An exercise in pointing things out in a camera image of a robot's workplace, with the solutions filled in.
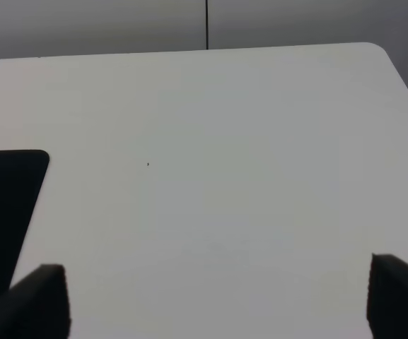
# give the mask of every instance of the table surface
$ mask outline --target table surface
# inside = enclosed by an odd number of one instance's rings
[[[0,150],[51,161],[14,281],[67,269],[72,338],[370,338],[408,261],[408,91],[379,47],[0,60]]]

